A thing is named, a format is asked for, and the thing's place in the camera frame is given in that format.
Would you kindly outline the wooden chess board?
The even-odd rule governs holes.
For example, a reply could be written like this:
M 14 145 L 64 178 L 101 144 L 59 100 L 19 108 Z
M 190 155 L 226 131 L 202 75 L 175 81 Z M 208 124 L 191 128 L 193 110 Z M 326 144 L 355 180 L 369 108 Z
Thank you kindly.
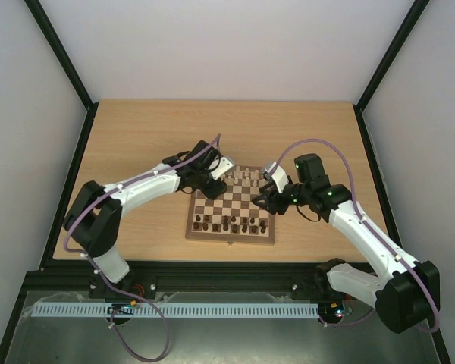
M 227 191 L 215 200 L 197 190 L 190 198 L 185 237 L 225 243 L 275 244 L 275 216 L 251 203 L 266 184 L 260 167 L 238 165 L 222 177 Z M 204 222 L 204 215 L 210 222 Z

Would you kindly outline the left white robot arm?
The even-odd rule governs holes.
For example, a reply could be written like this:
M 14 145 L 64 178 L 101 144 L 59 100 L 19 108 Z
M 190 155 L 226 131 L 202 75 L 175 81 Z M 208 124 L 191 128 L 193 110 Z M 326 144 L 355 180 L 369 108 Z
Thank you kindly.
M 164 158 L 135 177 L 116 184 L 85 183 L 64 218 L 67 239 L 77 242 L 110 282 L 119 283 L 130 273 L 116 246 L 121 219 L 155 198 L 186 188 L 217 199 L 227 190 L 221 178 L 235 166 L 217 147 L 218 140 L 201 140 L 193 150 Z

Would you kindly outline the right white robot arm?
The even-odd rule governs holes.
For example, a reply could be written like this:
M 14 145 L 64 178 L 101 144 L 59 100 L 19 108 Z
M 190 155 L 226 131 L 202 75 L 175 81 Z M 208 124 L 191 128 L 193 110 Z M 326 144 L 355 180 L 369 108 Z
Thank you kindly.
M 271 215 L 303 206 L 340 231 L 363 255 L 373 272 L 365 273 L 342 259 L 318 267 L 316 290 L 324 297 L 346 293 L 372 307 L 384 325 L 401 333 L 439 313 L 439 271 L 400 248 L 364 213 L 343 184 L 331 184 L 315 153 L 294 160 L 298 182 L 272 162 L 261 170 L 266 183 L 253 203 Z

